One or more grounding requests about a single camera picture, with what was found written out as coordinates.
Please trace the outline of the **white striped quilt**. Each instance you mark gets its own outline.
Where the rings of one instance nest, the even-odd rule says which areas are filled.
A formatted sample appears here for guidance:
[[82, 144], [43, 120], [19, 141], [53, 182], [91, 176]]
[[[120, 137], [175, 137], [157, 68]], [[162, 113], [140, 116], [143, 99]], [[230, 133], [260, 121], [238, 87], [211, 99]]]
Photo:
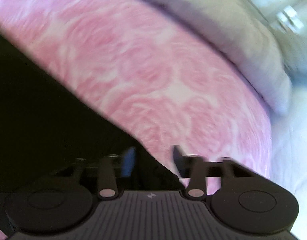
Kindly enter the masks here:
[[287, 113], [292, 84], [273, 34], [241, 0], [141, 0], [163, 11], [231, 61], [276, 114]]

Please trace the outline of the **pink floral blanket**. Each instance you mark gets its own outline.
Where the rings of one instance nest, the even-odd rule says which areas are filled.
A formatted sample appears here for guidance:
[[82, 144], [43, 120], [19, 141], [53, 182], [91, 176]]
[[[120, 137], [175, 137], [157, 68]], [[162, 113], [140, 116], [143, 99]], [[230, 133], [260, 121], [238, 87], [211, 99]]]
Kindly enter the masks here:
[[[262, 101], [209, 45], [138, 0], [0, 0], [0, 35], [176, 175], [172, 148], [236, 157], [261, 174], [270, 156]], [[99, 198], [69, 239], [224, 239], [183, 191]]]

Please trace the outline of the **black trousers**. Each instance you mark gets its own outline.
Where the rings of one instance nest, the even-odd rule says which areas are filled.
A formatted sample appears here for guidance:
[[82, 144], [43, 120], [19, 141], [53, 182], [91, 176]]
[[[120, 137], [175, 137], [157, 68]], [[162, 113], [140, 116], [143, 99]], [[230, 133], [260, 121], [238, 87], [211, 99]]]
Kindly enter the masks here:
[[100, 160], [123, 162], [120, 190], [184, 191], [142, 144], [98, 115], [0, 35], [0, 230], [57, 233], [98, 203]]

